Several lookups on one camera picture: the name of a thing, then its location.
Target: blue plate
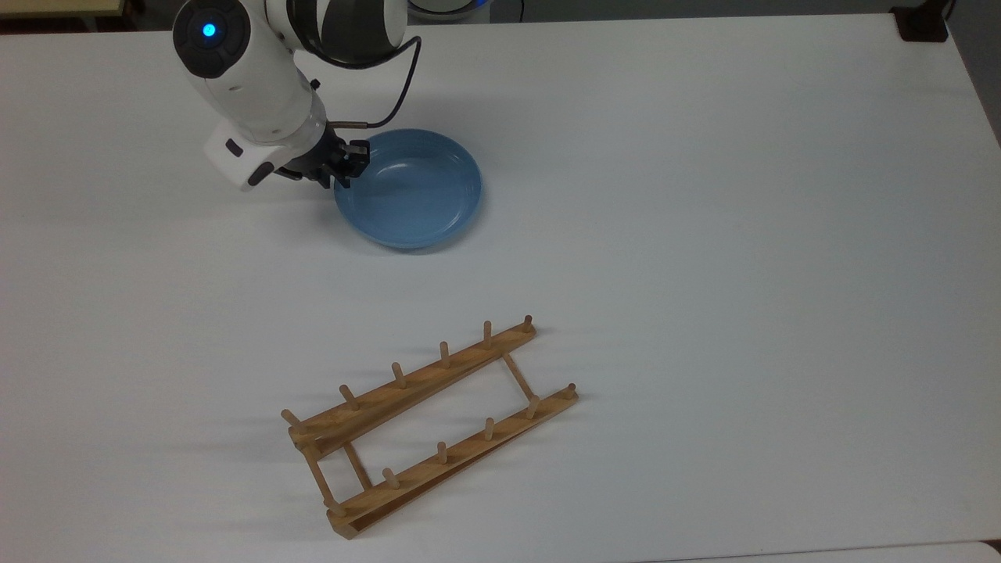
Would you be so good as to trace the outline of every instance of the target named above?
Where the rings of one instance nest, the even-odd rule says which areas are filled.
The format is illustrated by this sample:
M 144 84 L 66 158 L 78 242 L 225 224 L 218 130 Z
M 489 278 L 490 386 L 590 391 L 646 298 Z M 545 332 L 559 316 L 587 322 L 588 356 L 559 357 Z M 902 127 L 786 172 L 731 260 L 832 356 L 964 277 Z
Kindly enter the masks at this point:
M 337 186 L 334 199 L 351 225 L 393 248 L 422 248 L 468 226 L 482 180 L 457 142 L 423 129 L 397 129 L 368 139 L 368 168 Z

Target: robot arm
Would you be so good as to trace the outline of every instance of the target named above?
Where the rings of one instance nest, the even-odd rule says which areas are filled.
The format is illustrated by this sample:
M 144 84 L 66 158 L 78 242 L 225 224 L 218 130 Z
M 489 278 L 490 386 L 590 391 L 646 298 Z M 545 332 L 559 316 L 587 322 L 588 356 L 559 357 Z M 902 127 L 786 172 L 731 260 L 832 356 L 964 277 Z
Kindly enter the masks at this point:
M 244 189 L 273 171 L 327 187 L 332 176 L 347 186 L 367 164 L 367 143 L 337 137 L 314 91 L 318 83 L 306 80 L 292 53 L 307 50 L 346 68 L 380 64 L 401 51 L 405 0 L 319 4 L 189 0 L 174 21 L 188 79 L 224 118 L 205 152 Z M 317 14 L 324 14 L 322 25 Z

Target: white table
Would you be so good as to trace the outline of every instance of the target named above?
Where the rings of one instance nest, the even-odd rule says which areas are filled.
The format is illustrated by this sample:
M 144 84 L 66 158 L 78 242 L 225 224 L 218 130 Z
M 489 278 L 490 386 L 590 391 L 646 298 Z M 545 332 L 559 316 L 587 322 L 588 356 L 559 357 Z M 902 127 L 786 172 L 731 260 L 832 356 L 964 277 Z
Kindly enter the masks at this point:
M 1001 561 L 1001 555 L 991 547 L 977 542 L 733 557 L 725 561 L 726 563 L 998 563 Z
M 951 40 L 903 43 L 888 15 L 419 31 L 392 125 L 461 142 L 486 200 L 412 253 L 360 238 L 315 185 L 226 185 L 169 34 L 0 37 L 11 561 L 1001 536 L 1001 151 Z M 407 63 L 306 59 L 335 119 L 380 117 Z M 576 382 L 581 403 L 335 536 L 278 412 L 525 314 L 530 382 Z M 370 473 L 400 469 L 523 401 L 490 367 L 357 445 Z M 358 489 L 327 465 L 338 497 Z

